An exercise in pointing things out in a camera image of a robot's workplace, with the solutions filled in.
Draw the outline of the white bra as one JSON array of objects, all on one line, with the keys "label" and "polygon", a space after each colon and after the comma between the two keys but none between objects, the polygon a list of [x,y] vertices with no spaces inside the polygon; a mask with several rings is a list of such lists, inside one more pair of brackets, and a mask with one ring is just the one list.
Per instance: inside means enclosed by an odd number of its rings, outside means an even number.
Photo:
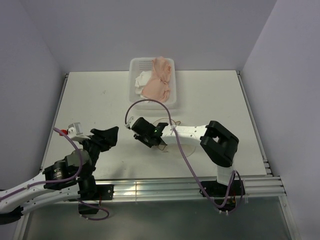
[{"label": "white bra", "polygon": [[151,71],[142,71],[138,77],[135,78],[135,94],[139,96],[141,99],[146,100],[147,97],[145,97],[142,94],[142,91],[146,84],[148,83],[149,79],[151,78],[152,72]]}]

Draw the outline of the pink bra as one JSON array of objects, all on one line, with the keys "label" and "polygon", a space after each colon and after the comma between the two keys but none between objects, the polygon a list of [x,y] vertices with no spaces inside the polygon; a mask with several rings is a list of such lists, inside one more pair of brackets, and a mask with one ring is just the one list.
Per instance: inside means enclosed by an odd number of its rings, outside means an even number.
[{"label": "pink bra", "polygon": [[169,83],[172,76],[172,65],[164,57],[156,57],[152,60],[151,77],[142,90],[142,94],[151,100],[165,103],[169,97],[171,89]]}]

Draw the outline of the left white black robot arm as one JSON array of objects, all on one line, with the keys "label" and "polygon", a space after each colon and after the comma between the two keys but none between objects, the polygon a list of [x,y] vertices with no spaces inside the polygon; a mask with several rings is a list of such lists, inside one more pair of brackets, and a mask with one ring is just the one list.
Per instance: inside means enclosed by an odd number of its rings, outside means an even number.
[{"label": "left white black robot arm", "polygon": [[112,200],[114,185],[97,185],[93,173],[100,153],[116,146],[119,127],[106,130],[93,128],[90,135],[85,135],[77,122],[67,129],[53,130],[65,137],[74,151],[30,180],[1,190],[1,225],[17,222],[38,208],[62,201],[78,203],[80,216],[90,219],[91,215],[102,209],[102,201]]}]

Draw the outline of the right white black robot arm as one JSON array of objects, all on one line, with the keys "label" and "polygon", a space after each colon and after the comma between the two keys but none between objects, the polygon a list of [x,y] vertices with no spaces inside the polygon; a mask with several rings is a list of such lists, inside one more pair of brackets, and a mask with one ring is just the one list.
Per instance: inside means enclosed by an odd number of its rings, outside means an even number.
[{"label": "right white black robot arm", "polygon": [[217,166],[217,191],[227,195],[233,190],[234,183],[231,178],[239,139],[219,122],[211,120],[207,125],[201,126],[184,126],[173,122],[159,122],[153,125],[143,117],[131,117],[125,127],[134,132],[136,140],[149,148],[178,143],[202,147]]}]

